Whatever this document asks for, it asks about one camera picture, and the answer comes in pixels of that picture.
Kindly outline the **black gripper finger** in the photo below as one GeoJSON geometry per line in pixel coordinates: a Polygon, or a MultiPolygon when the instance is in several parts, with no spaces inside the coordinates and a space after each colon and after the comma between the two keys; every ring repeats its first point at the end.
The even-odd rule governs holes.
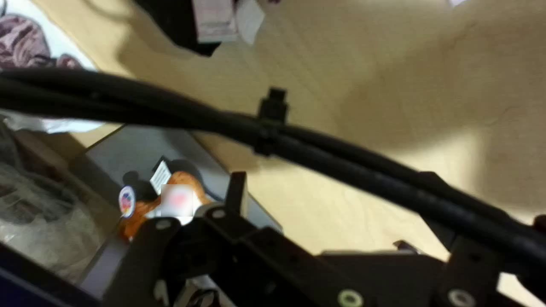
{"type": "Polygon", "coordinates": [[[230,216],[239,216],[242,211],[242,203],[246,198],[246,179],[244,172],[232,172],[227,194],[225,194],[225,210],[230,216]]]}

